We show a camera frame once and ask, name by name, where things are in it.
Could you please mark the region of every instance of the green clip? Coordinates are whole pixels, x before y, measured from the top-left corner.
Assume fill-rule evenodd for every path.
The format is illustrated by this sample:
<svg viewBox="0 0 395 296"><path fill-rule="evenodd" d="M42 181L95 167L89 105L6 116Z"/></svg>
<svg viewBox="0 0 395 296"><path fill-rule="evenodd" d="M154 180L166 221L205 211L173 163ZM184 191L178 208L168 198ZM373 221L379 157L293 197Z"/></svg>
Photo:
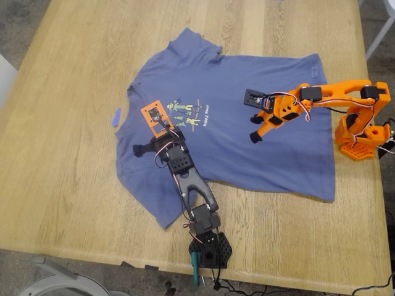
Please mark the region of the green clip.
<svg viewBox="0 0 395 296"><path fill-rule="evenodd" d="M195 287L199 287L199 261L200 252L192 252L191 262L193 266L193 285Z"/></svg>

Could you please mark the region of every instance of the orange robotic arm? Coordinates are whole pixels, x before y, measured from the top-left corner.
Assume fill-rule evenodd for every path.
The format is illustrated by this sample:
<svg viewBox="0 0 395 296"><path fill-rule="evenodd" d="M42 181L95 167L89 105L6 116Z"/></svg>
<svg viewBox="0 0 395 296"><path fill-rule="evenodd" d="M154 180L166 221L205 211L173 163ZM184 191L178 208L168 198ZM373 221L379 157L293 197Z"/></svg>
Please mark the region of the orange robotic arm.
<svg viewBox="0 0 395 296"><path fill-rule="evenodd" d="M353 91L360 91L361 98L347 95ZM254 143L261 141L271 129L279 128L302 112L310 121L312 107L349 107L335 130L335 141L341 145L340 151L354 160L373 157L376 146L389 138L388 124L369 125L389 101L387 84L377 82L372 86L370 80L349 80L312 87L303 83L289 92L271 94L247 89L244 98L244 104L262 109L251 118L253 123L263 123L250 134Z"/></svg>

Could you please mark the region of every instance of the wooden table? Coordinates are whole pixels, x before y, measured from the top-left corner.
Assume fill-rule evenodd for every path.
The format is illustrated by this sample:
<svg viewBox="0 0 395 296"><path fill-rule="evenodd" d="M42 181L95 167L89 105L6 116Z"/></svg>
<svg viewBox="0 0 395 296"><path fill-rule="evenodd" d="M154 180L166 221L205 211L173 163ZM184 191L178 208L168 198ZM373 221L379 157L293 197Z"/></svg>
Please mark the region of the wooden table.
<svg viewBox="0 0 395 296"><path fill-rule="evenodd" d="M53 0L0 114L0 248L192 273L184 218L162 230L117 179L110 124L184 27L224 54L317 52L329 83L367 77L357 1ZM233 247L224 278L343 294L386 282L378 160L335 161L333 203L210 184Z"/></svg>

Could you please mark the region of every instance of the blue t-shirt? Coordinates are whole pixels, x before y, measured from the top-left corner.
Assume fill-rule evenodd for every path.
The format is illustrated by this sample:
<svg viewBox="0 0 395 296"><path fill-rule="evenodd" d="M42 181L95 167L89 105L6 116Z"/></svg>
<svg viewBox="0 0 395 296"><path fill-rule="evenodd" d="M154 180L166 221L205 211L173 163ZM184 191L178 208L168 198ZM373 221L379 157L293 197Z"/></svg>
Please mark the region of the blue t-shirt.
<svg viewBox="0 0 395 296"><path fill-rule="evenodd" d="M249 134L259 125L249 119L259 109L243 105L247 88L270 93L325 84L318 54L292 59L220 55L221 49L186 28L146 62L127 90L128 115L116 132L117 174L163 228L181 213L178 190L168 169L155 165L154 153L137 158L132 149L153 137L140 109L156 100L182 130L205 180L334 199L330 111L315 108L311 122L302 114L253 144Z"/></svg>

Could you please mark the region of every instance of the orange bracket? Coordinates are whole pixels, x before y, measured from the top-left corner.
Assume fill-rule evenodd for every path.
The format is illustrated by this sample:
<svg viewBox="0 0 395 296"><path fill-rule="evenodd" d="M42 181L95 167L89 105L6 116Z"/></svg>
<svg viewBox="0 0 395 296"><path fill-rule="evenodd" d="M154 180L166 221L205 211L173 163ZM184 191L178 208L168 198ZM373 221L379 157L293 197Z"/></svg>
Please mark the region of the orange bracket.
<svg viewBox="0 0 395 296"><path fill-rule="evenodd" d="M162 104L159 102L159 100L156 100L155 102L141 108L141 113L143 114L143 117L148 123L148 126L154 134L155 138L158 138L161 135L167 133L164 128L162 128L161 131L158 133L155 131L155 126L162 126L159 123L159 119L161 119L164 123L170 125L171 130L174 129L172 122L168 118L166 111L163 109Z"/></svg>

